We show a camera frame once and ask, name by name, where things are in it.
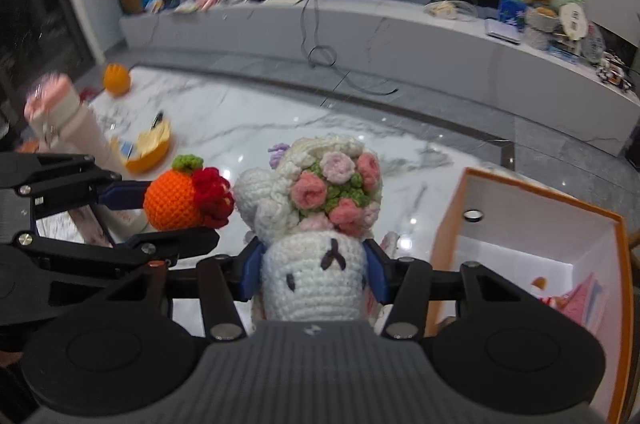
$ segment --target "red crocheted flower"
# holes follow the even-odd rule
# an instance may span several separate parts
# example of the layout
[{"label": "red crocheted flower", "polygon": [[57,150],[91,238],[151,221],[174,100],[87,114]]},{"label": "red crocheted flower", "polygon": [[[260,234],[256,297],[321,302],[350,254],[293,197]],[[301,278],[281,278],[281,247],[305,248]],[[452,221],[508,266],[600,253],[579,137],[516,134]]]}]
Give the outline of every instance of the red crocheted flower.
[{"label": "red crocheted flower", "polygon": [[216,168],[209,167],[194,171],[191,182],[195,189],[193,203],[203,214],[204,225],[213,229],[226,226],[234,211],[229,181]]}]

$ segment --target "orange box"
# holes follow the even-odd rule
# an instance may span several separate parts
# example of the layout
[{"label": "orange box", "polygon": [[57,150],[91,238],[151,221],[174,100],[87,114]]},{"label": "orange box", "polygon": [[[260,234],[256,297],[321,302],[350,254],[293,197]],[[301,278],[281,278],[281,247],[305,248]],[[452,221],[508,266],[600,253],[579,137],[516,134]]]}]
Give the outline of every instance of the orange box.
[{"label": "orange box", "polygon": [[[470,222],[465,214],[482,218]],[[430,262],[434,269],[456,271],[467,260],[479,261],[527,292],[534,279],[543,277],[544,296],[565,294],[594,274],[606,293],[594,331],[606,355],[606,370],[591,407],[617,424],[633,330],[623,217],[560,192],[467,168],[436,233]],[[427,334],[454,314],[454,302],[431,302]]]}]

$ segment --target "glass door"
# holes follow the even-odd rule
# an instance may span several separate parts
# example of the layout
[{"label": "glass door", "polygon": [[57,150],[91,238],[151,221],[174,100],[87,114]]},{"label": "glass door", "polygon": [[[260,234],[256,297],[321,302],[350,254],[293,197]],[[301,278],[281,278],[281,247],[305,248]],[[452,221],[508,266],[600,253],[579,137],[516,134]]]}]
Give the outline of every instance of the glass door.
[{"label": "glass door", "polygon": [[94,63],[69,0],[0,0],[0,88],[22,128],[24,96],[50,71],[71,78]]}]

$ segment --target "crocheted bunny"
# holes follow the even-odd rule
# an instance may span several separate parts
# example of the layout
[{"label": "crocheted bunny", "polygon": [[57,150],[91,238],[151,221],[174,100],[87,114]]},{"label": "crocheted bunny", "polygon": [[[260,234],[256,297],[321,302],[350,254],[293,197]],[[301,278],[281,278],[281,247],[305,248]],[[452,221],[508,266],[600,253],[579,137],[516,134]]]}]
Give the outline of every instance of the crocheted bunny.
[{"label": "crocheted bunny", "polygon": [[264,316],[279,321],[365,317],[366,255],[357,239],[312,231],[275,242],[262,259]]},{"label": "crocheted bunny", "polygon": [[247,170],[233,187],[242,219],[268,248],[254,315],[288,321],[366,317],[362,239],[380,210],[377,157],[344,135],[278,147],[274,170]]}]

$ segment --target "pink crocheted rose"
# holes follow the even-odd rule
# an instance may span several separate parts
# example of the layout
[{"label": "pink crocheted rose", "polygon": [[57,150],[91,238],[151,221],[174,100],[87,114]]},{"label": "pink crocheted rose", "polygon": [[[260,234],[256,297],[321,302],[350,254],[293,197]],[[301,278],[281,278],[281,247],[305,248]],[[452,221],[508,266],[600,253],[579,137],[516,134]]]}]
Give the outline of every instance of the pink crocheted rose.
[{"label": "pink crocheted rose", "polygon": [[364,191],[375,191],[380,181],[380,165],[372,153],[363,153],[358,157],[358,171],[362,175]]},{"label": "pink crocheted rose", "polygon": [[326,200],[326,184],[318,175],[303,171],[291,188],[291,200],[298,209],[319,208]]},{"label": "pink crocheted rose", "polygon": [[340,199],[338,207],[329,213],[329,220],[348,237],[360,237],[364,233],[364,210],[352,199]]},{"label": "pink crocheted rose", "polygon": [[313,213],[298,224],[300,231],[331,231],[334,225],[324,213]]},{"label": "pink crocheted rose", "polygon": [[320,168],[322,168],[322,174],[329,182],[332,184],[344,184],[353,175],[356,165],[353,160],[341,151],[328,151],[322,156]]},{"label": "pink crocheted rose", "polygon": [[372,202],[368,206],[364,208],[364,225],[366,227],[371,227],[376,223],[378,219],[378,215],[380,214],[380,204],[377,202]]}]

